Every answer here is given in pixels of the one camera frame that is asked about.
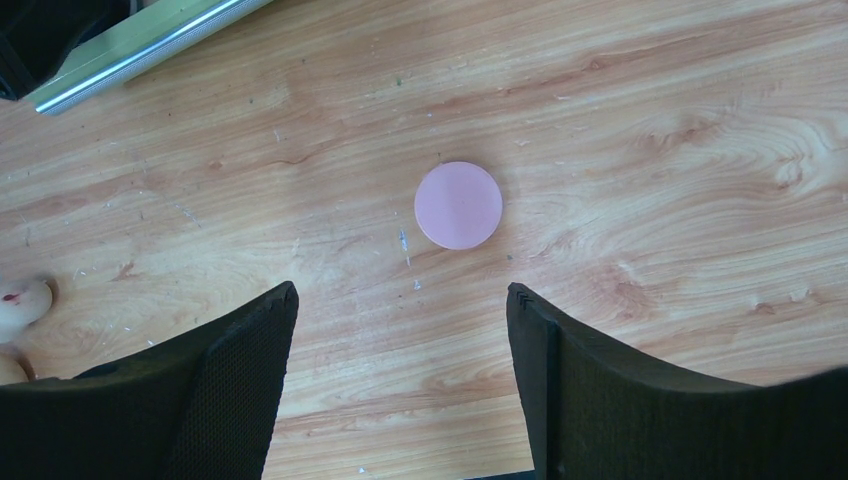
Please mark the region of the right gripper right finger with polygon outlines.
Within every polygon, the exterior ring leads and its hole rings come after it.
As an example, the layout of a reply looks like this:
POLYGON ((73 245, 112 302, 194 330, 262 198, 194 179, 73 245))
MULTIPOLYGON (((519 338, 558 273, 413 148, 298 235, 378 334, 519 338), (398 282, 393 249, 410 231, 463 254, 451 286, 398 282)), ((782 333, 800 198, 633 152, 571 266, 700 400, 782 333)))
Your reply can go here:
POLYGON ((843 479, 847 371, 754 386, 643 353, 514 283, 508 337, 539 479, 843 479))

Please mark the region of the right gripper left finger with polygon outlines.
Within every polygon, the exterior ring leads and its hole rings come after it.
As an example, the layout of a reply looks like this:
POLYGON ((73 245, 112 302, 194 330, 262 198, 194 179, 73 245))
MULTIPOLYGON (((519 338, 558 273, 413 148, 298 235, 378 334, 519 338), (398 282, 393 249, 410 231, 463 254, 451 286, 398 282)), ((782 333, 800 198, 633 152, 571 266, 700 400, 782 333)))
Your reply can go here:
POLYGON ((1 389, 5 479, 258 479, 299 307, 284 282, 73 378, 1 389))

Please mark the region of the green metal drawer box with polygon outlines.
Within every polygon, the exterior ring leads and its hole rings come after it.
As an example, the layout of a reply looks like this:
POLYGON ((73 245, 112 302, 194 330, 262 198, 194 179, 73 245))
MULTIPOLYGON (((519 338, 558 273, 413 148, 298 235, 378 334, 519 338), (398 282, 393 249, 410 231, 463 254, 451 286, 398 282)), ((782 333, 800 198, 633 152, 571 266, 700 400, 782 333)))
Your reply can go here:
POLYGON ((4 1, 1 97, 58 115, 263 5, 253 0, 4 1))

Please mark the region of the pink round powder puff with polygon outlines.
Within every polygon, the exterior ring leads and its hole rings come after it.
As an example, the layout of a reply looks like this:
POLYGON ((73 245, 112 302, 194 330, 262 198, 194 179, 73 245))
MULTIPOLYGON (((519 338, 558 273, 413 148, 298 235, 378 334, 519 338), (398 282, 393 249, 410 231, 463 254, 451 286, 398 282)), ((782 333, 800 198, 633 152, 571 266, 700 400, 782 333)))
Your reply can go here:
POLYGON ((503 195, 484 168, 465 161, 447 162, 421 180, 414 213, 431 242, 449 250, 468 250, 482 245, 497 230, 503 195))

